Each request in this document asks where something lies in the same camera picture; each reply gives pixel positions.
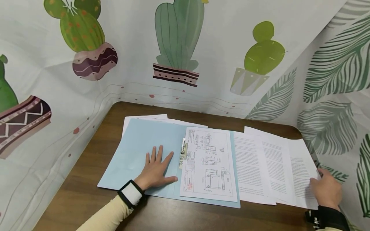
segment beige sleeve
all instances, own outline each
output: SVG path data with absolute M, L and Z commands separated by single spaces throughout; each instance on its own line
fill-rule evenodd
M 120 222 L 128 217 L 133 210 L 117 195 L 108 204 L 97 211 L 77 231 L 114 231 Z
M 336 229 L 336 228 L 326 227 L 325 229 L 323 229 L 323 230 L 318 230 L 318 231 L 342 231 L 342 230 L 339 230 L 339 229 Z

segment wooden table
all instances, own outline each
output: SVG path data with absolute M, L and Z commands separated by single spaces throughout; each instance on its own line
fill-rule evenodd
M 98 188 L 122 135 L 125 116 L 168 114 L 171 119 L 243 132 L 254 127 L 289 139 L 300 139 L 291 126 L 207 115 L 133 103 L 116 103 L 51 201 L 35 229 L 76 230 L 115 197 L 116 192 Z M 313 230 L 304 221 L 305 209 L 241 201 L 241 208 L 148 197 L 117 230 Z

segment white paper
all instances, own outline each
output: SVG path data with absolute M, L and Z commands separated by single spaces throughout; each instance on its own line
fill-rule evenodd
M 178 124 L 178 125 L 185 125 L 185 126 L 196 126 L 196 127 L 199 127 L 199 128 L 207 128 L 208 126 L 206 125 L 201 125 L 201 124 L 196 124 L 196 123 L 190 123 L 190 122 L 186 122 L 186 121 L 181 121 L 179 119 L 161 119 L 161 118 L 140 118 L 140 119 L 146 119 L 146 120 L 156 120 L 156 121 L 162 121 L 162 122 L 166 122 L 166 123 L 174 123 L 174 124 Z
M 240 200 L 276 205 L 261 138 L 234 132 L 234 145 Z
M 188 127 L 180 196 L 238 201 L 230 132 Z
M 296 204 L 288 140 L 250 127 L 244 127 L 244 133 L 261 137 L 273 195 Z
M 126 116 L 125 120 L 123 122 L 123 131 L 122 131 L 122 138 L 125 134 L 125 131 L 127 129 L 128 124 L 130 123 L 130 119 L 132 118 L 151 118 L 151 119 L 167 119 L 167 114 L 161 114 L 161 115 L 148 115 L 148 116 Z
M 288 140 L 294 180 L 295 206 L 317 209 L 319 206 L 310 189 L 310 178 L 320 175 L 303 139 Z

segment document clip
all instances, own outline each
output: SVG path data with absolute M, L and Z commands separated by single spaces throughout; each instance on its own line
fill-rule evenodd
M 182 169 L 182 163 L 186 160 L 186 153 L 188 152 L 188 143 L 185 143 L 185 140 L 185 138 L 182 139 L 179 169 Z

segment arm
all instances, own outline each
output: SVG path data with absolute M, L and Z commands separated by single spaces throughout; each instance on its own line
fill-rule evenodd
M 122 187 L 113 200 L 90 217 L 77 231 L 114 231 L 120 222 L 132 213 L 133 207 L 139 202 L 146 189 L 178 180 L 175 176 L 163 176 L 174 153 L 171 152 L 162 162 L 163 146 L 159 146 L 157 156 L 156 149 L 153 147 L 150 159 L 147 153 L 144 169 L 134 182 L 128 182 Z
M 318 170 L 321 180 L 311 178 L 311 190 L 314 193 L 318 210 L 317 217 L 320 228 L 324 231 L 350 231 L 345 216 L 340 212 L 339 203 L 342 200 L 342 185 L 325 169 Z

